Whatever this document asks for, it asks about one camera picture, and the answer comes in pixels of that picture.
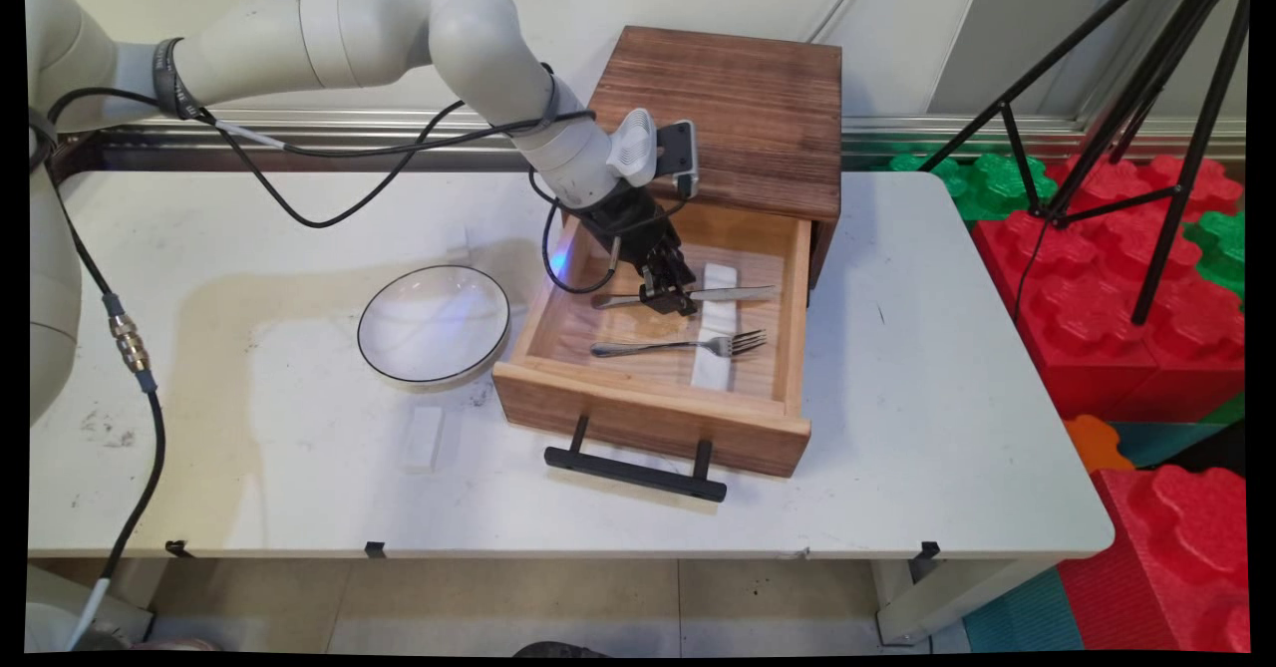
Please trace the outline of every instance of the blue light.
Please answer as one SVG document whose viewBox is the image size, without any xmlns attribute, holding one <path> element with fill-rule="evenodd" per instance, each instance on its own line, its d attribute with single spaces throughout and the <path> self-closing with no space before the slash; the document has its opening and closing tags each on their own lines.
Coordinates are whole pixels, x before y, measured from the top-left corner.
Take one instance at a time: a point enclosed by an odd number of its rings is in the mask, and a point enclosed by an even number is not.
<svg viewBox="0 0 1276 667">
<path fill-rule="evenodd" d="M 563 268 L 567 267 L 568 249 L 560 249 L 556 254 L 550 255 L 550 270 L 554 272 L 556 277 L 563 275 Z"/>
</svg>

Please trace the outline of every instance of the fork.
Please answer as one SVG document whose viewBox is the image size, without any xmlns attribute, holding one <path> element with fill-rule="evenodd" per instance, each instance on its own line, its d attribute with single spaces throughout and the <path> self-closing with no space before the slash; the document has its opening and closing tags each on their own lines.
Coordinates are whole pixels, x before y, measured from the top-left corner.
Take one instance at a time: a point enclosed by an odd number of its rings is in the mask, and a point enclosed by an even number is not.
<svg viewBox="0 0 1276 667">
<path fill-rule="evenodd" d="M 767 343 L 767 332 L 746 332 L 746 334 L 711 337 L 709 341 L 679 341 L 678 343 L 593 343 L 590 355 L 595 358 L 611 358 L 614 355 L 646 353 L 647 349 L 666 348 L 707 348 L 720 358 L 734 358 L 746 349 Z"/>
</svg>

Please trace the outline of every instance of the white table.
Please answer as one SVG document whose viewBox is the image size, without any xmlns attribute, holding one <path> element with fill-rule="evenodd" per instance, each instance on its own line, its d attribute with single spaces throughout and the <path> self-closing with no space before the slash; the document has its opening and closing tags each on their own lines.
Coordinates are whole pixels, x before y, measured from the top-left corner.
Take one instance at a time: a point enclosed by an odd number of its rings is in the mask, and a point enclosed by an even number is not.
<svg viewBox="0 0 1276 667">
<path fill-rule="evenodd" d="M 329 217 L 378 177 L 276 180 Z M 868 559 L 884 640 L 915 641 L 1108 547 L 1111 522 L 940 181 L 842 185 L 806 326 L 810 445 L 787 481 L 711 468 L 729 485 L 712 505 L 547 468 L 545 446 L 568 439 L 509 426 L 490 375 L 429 393 L 364 363 L 365 302 L 441 259 L 491 273 L 521 329 L 545 281 L 545 204 L 521 173 L 404 173 L 327 231 L 292 223 L 245 173 L 74 176 L 69 212 L 140 326 L 168 425 L 128 555 L 181 539 L 197 557 L 362 556 L 383 541 L 389 557 Z M 105 555 L 151 467 L 145 399 L 88 277 L 80 325 L 71 377 L 31 430 L 31 556 Z M 445 413 L 433 473 L 402 459 L 421 404 Z M 901 566 L 923 541 L 948 561 L 912 587 Z"/>
</svg>

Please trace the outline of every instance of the wooden drawer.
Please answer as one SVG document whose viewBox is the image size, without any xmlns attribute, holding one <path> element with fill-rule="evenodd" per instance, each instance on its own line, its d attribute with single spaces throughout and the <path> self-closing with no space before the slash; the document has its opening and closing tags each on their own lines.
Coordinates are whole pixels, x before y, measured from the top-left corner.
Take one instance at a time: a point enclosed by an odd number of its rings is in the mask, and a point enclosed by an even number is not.
<svg viewBox="0 0 1276 667">
<path fill-rule="evenodd" d="M 706 263 L 736 268 L 739 286 L 778 286 L 778 300 L 738 304 L 740 330 L 767 330 L 767 344 L 732 361 L 730 390 L 690 385 L 693 349 L 595 358 L 595 341 L 693 341 L 699 316 L 661 316 L 634 307 L 597 311 L 588 295 L 569 295 L 549 279 L 528 312 L 509 362 L 493 377 L 505 418 L 572 435 L 581 416 L 590 439 L 694 458 L 713 443 L 713 462 L 789 477 L 810 439 L 801 418 L 810 221 L 689 203 L 671 218 L 693 272 Z M 570 218 L 555 258 L 560 275 L 586 286 L 606 273 L 606 250 Z M 606 293 L 638 293 L 641 279 L 620 264 Z"/>
</svg>

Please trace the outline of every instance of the black handle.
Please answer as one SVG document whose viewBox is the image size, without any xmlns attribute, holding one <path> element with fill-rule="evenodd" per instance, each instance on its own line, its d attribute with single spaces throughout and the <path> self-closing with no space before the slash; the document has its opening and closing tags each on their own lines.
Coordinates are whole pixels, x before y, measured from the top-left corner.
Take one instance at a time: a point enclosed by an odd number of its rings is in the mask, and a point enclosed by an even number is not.
<svg viewBox="0 0 1276 667">
<path fill-rule="evenodd" d="M 643 486 L 662 491 L 674 491 L 678 495 L 722 502 L 726 499 L 726 485 L 707 480 L 709 474 L 709 457 L 713 454 L 713 444 L 702 440 L 695 446 L 695 468 L 692 477 L 657 471 L 633 463 L 621 463 L 620 459 L 598 458 L 596 454 L 581 453 L 581 444 L 584 443 L 584 430 L 590 425 L 587 416 L 581 416 L 575 422 L 575 435 L 572 436 L 572 448 L 546 448 L 545 463 L 551 468 L 564 468 L 596 477 L 620 481 L 635 486 Z"/>
</svg>

